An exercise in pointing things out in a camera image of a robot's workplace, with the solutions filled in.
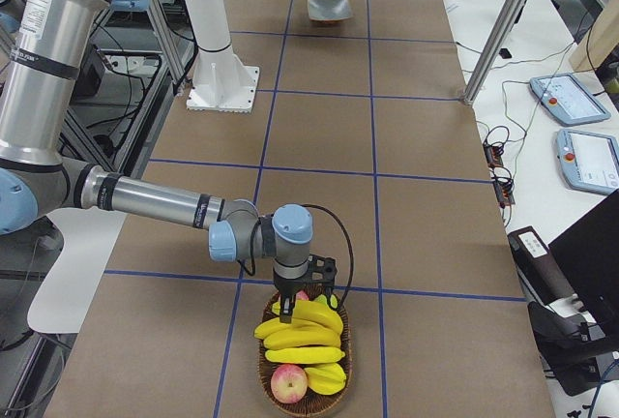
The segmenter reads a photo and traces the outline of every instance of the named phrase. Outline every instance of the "label on robot arm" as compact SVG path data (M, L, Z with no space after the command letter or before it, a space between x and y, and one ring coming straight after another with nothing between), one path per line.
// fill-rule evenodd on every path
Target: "label on robot arm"
M51 0L28 0L19 31L27 36L40 39L45 30L50 8Z
M524 244L524 247L526 247L526 250L529 251L533 258L539 258L547 254L542 243L531 231L520 234L520 241L522 241L522 244Z

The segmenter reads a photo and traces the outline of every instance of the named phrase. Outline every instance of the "tablet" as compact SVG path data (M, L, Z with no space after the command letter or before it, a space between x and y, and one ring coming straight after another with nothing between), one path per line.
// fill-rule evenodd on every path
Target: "tablet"
M565 129L557 134L557 150L571 188L605 195L619 188L619 144L613 136Z
M610 113L574 75L534 77L529 81L540 102L565 126L595 123Z

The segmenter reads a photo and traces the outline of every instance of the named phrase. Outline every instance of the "banana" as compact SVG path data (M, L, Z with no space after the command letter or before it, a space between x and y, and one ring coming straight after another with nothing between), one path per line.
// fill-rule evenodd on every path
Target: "banana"
M264 346L271 350L300 347L303 345L327 345L331 347L340 347L341 339L334 330L316 325L293 329L282 329L267 336L264 340Z
M265 357L273 363L294 363L312 365L316 363L338 362L345 353L337 347L290 347L281 350L267 350Z
M280 304L274 303L271 307L274 314L280 314ZM292 312L292 319L305 319L323 325L325 328L333 329L338 335L344 329L341 318L338 313L331 310L320 302L311 300L297 300Z
M321 375L318 373L320 372L319 368L305 368L305 371L308 377L308 387L316 394L332 396L341 391L346 384L345 375L344 379Z
M329 304L327 303L327 296L325 294L320 294L318 297L313 299L313 301L314 302L319 302L319 303L324 304L327 307L329 307ZM331 307L333 307L334 309L336 309L338 307L338 297L336 297L333 294L331 294Z
M323 377L333 381L345 381L346 373L339 363L322 363L304 368L308 376Z
M313 321L294 318L291 323L282 323L279 318L269 319L260 323L253 330L253 336L257 339L265 339L273 333L277 333L283 329L300 328L302 326L320 326Z

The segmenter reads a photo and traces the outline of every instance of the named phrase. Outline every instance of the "metal bowl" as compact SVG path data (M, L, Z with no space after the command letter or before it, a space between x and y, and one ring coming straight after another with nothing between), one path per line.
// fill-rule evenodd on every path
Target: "metal bowl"
M309 19L319 23L337 23L352 17L349 0L308 0Z

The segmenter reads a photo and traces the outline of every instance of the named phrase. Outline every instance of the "basket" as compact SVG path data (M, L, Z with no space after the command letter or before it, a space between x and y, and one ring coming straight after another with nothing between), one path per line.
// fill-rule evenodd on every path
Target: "basket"
M316 298L318 295L322 293L322 288L319 286L308 286L304 289L306 294L309 296L311 300ZM262 315L262 321L267 321L271 318L275 318L276 315L271 312L271 307L277 300L280 295L275 294L264 309L264 313ZM269 398L269 400L281 411L288 414L289 416L294 416L298 418L308 418L308 417L319 417L323 416L328 411L332 410L343 398L344 394L348 390L350 386L350 379L352 375L352 347L350 342L350 323L348 322L348 314L346 313L346 309L344 307L338 307L338 314L341 317L341 321L344 325L343 331L341 333L341 350L346 354L344 358L339 360L339 364L343 368L346 373L346 384L344 388L335 393L333 396L323 396L320 394L316 394L310 388L306 395L296 403L280 403L276 400L271 392L271 376L275 369L280 365L277 363L269 362L264 353L266 352L266 348L262 342L259 343L259 354L258 354L258 375L260 376L260 383L262 384L262 389L264 393Z

